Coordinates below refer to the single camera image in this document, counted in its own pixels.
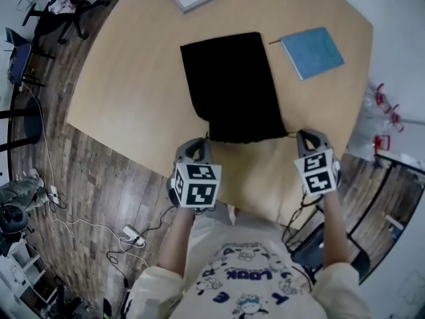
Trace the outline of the person's cream printed shirt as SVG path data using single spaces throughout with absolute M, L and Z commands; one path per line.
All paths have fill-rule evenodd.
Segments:
M 359 273 L 347 263 L 317 278 L 293 262 L 281 227 L 219 205 L 195 218 L 183 274 L 145 269 L 126 319 L 371 319 Z

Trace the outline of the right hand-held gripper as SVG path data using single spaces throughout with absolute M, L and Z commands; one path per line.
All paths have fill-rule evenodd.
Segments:
M 317 130 L 300 130 L 296 140 L 298 159 L 294 163 L 301 177 L 303 193 L 314 196 L 335 191 L 340 163 L 330 149 L 328 137 Z

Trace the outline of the black round device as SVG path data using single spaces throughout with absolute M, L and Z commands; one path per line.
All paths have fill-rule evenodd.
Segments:
M 21 240 L 29 222 L 27 212 L 21 206 L 0 207 L 0 254 L 6 257 L 14 243 Z

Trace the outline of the pack of red-capped water bottles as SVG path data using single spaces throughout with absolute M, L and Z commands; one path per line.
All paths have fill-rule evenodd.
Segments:
M 391 132 L 404 131 L 399 105 L 391 104 L 384 93 L 384 84 L 368 83 L 363 104 L 347 144 L 347 153 L 374 161 L 380 151 L 391 148 Z

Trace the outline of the white shelf unit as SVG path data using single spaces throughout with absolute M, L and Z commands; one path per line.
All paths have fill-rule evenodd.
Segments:
M 25 239 L 13 243 L 6 257 L 0 253 L 0 279 L 9 287 L 16 300 L 21 300 L 26 291 L 35 295 L 41 302 L 40 316 L 47 313 L 56 304 L 57 289 L 44 295 L 36 286 L 47 275 L 47 268 L 40 254 Z

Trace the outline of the person's left forearm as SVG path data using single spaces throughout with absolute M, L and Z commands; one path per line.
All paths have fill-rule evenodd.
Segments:
M 194 209 L 182 207 L 177 209 L 157 259 L 158 267 L 184 277 L 189 237 L 194 219 Z

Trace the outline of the person's right forearm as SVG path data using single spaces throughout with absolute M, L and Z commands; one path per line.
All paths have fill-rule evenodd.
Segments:
M 337 190 L 324 195 L 323 267 L 349 263 L 349 245 Z

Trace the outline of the blue notebook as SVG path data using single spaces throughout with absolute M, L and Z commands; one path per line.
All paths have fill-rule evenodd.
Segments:
M 343 66 L 345 61 L 325 27 L 284 36 L 280 44 L 300 80 Z

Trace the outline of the round table with dark legs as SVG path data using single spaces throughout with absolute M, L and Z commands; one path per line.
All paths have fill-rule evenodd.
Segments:
M 15 109 L 15 102 L 19 89 L 13 88 L 8 108 L 0 107 L 0 183 L 12 180 L 11 150 L 21 146 L 37 144 L 43 132 L 42 115 L 39 100 L 31 97 L 24 108 Z M 12 140 L 12 121 L 15 118 L 23 119 L 25 137 Z

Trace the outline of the black case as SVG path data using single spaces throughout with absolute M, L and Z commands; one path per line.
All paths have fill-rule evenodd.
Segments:
M 371 272 L 372 262 L 366 250 L 353 238 L 360 223 L 361 221 L 356 223 L 354 228 L 347 233 L 347 247 L 349 262 L 359 273 L 359 280 L 362 283 Z M 293 261 L 307 271 L 307 275 L 313 282 L 318 273 L 323 270 L 323 232 L 324 223 L 320 223 L 306 239 L 291 251 Z

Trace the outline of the blue chair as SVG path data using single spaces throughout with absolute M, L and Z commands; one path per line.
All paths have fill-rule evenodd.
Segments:
M 22 37 L 14 30 L 6 27 L 5 31 L 6 42 L 13 45 L 7 71 L 9 82 L 15 86 L 27 83 L 38 87 L 44 87 L 44 84 L 42 84 L 37 77 L 26 73 L 27 65 L 33 54 L 49 59 L 55 59 L 55 57 L 45 53 L 40 47 L 34 45 L 30 40 Z

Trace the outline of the black office chair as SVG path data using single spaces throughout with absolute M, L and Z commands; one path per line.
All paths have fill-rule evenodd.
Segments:
M 107 7 L 110 2 L 108 0 L 102 0 L 103 4 L 99 5 L 99 6 L 105 6 Z M 67 32 L 67 30 L 69 29 L 69 27 L 71 25 L 74 25 L 75 29 L 76 29 L 76 33 L 78 35 L 79 38 L 81 38 L 82 40 L 85 40 L 88 38 L 88 33 L 84 33 L 82 32 L 81 26 L 80 26 L 80 18 L 81 16 L 96 8 L 91 8 L 88 11 L 85 11 L 83 13 L 80 14 L 59 14 L 59 15 L 55 15 L 53 13 L 50 13 L 48 11 L 47 8 L 48 3 L 46 4 L 46 7 L 44 8 L 44 10 L 42 11 L 37 11 L 35 9 L 35 4 L 31 5 L 24 21 L 23 21 L 23 25 L 26 25 L 28 20 L 30 19 L 30 17 L 38 17 L 39 21 L 36 25 L 35 28 L 35 32 L 34 32 L 34 41 L 38 41 L 40 37 L 43 37 L 45 35 L 48 35 L 50 33 L 52 33 L 53 31 L 57 30 L 60 26 L 63 26 L 64 28 L 61 31 L 61 34 L 59 35 L 58 38 L 58 43 L 63 45 L 66 43 L 66 39 L 65 39 L 65 34 Z

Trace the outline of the black cloth bag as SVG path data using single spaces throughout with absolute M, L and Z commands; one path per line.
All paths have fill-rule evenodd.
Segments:
M 249 144 L 289 136 L 260 33 L 207 39 L 180 50 L 192 105 L 208 123 L 210 140 Z

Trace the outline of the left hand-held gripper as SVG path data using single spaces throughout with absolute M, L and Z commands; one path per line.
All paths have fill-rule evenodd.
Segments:
M 210 142 L 205 138 L 189 140 L 177 148 L 167 192 L 174 207 L 212 209 L 221 183 L 221 166 L 212 164 Z

